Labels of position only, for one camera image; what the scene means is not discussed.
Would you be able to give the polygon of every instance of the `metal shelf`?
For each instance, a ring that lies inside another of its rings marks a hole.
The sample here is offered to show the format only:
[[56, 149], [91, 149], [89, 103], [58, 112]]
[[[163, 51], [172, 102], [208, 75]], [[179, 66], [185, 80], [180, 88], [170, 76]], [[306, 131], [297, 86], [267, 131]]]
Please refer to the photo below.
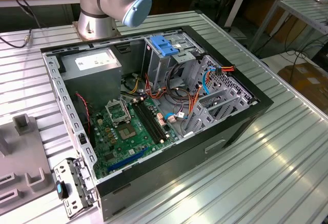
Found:
[[[328, 34], [328, 4], [324, 5], [315, 0], [276, 0], [266, 15], [262, 25], [257, 30], [249, 48], [250, 51], [256, 46], [262, 33], [265, 31], [279, 7], [287, 12], [282, 18], [286, 19], [287, 16], [291, 14], [322, 34]], [[276, 26], [275, 28], [278, 29], [283, 21], [284, 20], [280, 20], [278, 23], [279, 26]]]

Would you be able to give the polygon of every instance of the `blue robot arm cap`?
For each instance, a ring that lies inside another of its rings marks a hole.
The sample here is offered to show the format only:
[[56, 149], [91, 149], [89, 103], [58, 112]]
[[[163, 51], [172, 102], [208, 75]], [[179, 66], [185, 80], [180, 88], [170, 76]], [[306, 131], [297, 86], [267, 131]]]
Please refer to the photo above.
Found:
[[136, 0], [125, 13], [122, 23], [128, 27], [139, 26], [147, 17], [152, 7], [152, 0]]

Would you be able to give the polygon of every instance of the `motherboard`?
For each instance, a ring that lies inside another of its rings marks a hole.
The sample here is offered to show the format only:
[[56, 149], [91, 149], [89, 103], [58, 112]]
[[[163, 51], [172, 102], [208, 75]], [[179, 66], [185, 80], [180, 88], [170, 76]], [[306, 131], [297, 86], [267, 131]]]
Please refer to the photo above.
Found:
[[[94, 171], [98, 179], [178, 140], [174, 130], [158, 119], [160, 111], [151, 99], [137, 104], [118, 102], [121, 104], [106, 106], [90, 117], [98, 158]], [[129, 121], [116, 123], [120, 115], [127, 113]]]

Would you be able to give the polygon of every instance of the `aluminum workbench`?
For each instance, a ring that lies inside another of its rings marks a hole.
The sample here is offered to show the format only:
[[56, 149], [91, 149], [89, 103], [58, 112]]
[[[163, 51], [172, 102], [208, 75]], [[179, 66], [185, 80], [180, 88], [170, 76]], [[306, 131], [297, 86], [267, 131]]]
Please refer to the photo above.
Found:
[[[328, 214], [328, 117], [203, 14], [149, 16], [122, 35], [192, 26], [274, 104], [231, 147], [120, 212], [108, 223], [321, 223]], [[4, 33], [10, 42], [26, 31]], [[78, 42], [73, 26], [33, 30], [33, 45], [0, 44], [0, 122], [37, 119], [50, 167], [74, 156], [39, 48]], [[57, 192], [0, 217], [0, 223], [101, 223], [94, 206], [69, 221]]]
[[252, 44], [249, 47], [250, 51], [252, 51], [256, 46], [262, 33], [267, 28], [269, 22], [275, 15], [275, 12], [278, 8], [282, 8], [283, 10], [285, 10], [285, 13], [281, 17], [275, 28], [272, 30], [271, 35], [273, 35], [277, 30], [279, 30], [283, 22], [290, 14], [312, 27], [312, 30], [305, 36], [305, 38], [310, 38], [315, 30], [319, 31], [322, 34], [328, 34], [328, 4], [321, 4], [315, 0], [276, 0], [273, 3], [273, 6], [271, 7], [270, 11], [267, 13], [256, 34], [254, 35]]

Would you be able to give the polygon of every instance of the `blue plastic latch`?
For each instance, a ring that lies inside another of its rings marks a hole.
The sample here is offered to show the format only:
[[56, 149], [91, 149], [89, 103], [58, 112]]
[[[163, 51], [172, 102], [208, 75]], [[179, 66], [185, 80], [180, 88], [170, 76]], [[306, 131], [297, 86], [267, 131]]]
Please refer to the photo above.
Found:
[[57, 192], [58, 193], [62, 192], [62, 186], [60, 184], [57, 185]]
[[151, 36], [150, 41], [153, 43], [153, 45], [161, 51], [163, 56], [170, 56], [174, 54], [178, 54], [179, 51], [175, 49], [170, 42], [164, 38], [163, 36]]

